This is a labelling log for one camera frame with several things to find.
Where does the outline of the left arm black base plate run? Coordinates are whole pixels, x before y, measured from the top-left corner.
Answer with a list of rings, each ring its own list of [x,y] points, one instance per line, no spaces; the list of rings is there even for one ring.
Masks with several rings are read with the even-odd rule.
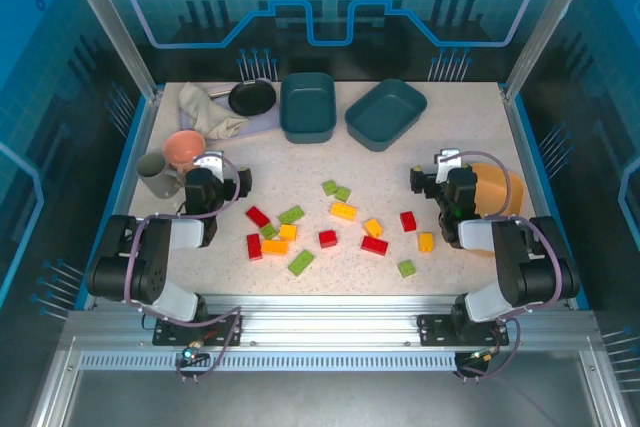
[[[188,344],[203,339],[203,345],[207,347],[222,347],[229,333],[232,331],[231,326],[235,316],[230,317],[209,325],[199,328],[181,327],[164,320],[157,320],[152,344],[154,346],[169,347],[186,347]],[[236,347],[240,345],[243,327],[243,317],[240,316],[232,331],[229,345]]]

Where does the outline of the aluminium mounting rail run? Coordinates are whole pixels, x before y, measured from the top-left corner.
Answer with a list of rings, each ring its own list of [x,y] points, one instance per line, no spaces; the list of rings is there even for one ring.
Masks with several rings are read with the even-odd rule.
[[[395,351],[420,346],[417,318],[448,314],[452,295],[209,295],[212,313],[242,310],[240,347],[258,351]],[[525,351],[601,350],[595,315],[571,304],[525,313],[519,318]],[[151,349],[141,315],[121,303],[98,301],[69,314],[59,346],[77,350]]]

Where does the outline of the orange plastic container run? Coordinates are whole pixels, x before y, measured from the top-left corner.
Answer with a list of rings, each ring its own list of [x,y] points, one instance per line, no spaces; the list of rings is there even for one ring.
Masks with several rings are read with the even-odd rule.
[[[472,163],[471,168],[477,176],[475,213],[480,217],[495,214],[503,206],[507,196],[507,184],[502,170],[481,162]],[[524,181],[514,172],[509,173],[509,178],[511,197],[503,215],[520,215],[525,194]]]

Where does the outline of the aluminium side rail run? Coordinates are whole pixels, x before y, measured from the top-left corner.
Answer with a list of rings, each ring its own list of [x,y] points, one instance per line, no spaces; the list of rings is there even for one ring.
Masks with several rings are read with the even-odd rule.
[[[127,214],[129,211],[137,185],[136,163],[147,150],[159,105],[159,100],[148,101],[144,97],[141,97],[137,104],[103,215],[96,232],[95,241],[89,254],[85,276],[76,297],[74,304],[75,310],[86,310],[92,303],[86,286],[86,281],[89,278],[89,270],[96,257],[110,216],[112,214]]]
[[[523,101],[519,94],[514,99],[509,99],[504,84],[499,84],[499,88],[533,210],[538,216],[549,215],[556,221],[570,251],[570,243]]]

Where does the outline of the teal plastic container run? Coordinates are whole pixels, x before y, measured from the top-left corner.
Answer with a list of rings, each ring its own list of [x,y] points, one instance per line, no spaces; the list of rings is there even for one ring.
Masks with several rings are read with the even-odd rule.
[[[280,127],[294,144],[319,144],[337,123],[334,80],[321,72],[288,75],[280,86]]]
[[[426,110],[424,94],[398,79],[380,82],[344,115],[349,135],[372,152],[383,152]]]

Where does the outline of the aluminium frame post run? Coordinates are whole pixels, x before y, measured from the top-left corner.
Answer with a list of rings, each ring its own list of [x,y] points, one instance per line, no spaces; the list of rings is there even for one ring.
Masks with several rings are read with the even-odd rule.
[[[112,0],[86,0],[107,34],[137,88],[148,101],[156,98],[157,87]]]
[[[573,0],[549,0],[547,2],[531,36],[507,78],[505,87],[503,88],[505,101],[512,102],[515,100],[560,21],[566,15],[572,1]]]

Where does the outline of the pink bowl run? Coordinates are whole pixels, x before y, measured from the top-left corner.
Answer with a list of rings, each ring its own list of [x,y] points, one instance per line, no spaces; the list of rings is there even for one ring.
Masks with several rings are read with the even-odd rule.
[[[194,159],[205,152],[206,142],[194,130],[182,130],[171,135],[163,145],[166,161],[178,172],[186,173],[195,167]]]

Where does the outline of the grey mug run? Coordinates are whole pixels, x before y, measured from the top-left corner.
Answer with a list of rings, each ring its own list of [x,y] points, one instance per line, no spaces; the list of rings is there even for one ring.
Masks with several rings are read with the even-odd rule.
[[[141,156],[136,163],[136,172],[151,193],[160,199],[173,197],[184,187],[184,176],[160,151],[148,152]]]

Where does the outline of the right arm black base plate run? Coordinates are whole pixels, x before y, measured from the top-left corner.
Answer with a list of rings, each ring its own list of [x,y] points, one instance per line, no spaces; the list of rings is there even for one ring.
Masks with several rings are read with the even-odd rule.
[[[422,347],[507,346],[509,335],[495,322],[473,323],[455,320],[451,315],[420,315],[417,329]]]

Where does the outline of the black frying pan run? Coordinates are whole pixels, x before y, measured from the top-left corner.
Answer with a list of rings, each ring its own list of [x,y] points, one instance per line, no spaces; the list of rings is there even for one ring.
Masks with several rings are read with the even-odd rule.
[[[232,88],[209,93],[211,99],[227,98],[229,108],[244,117],[253,117],[268,112],[277,97],[272,85],[261,79],[240,82]]]

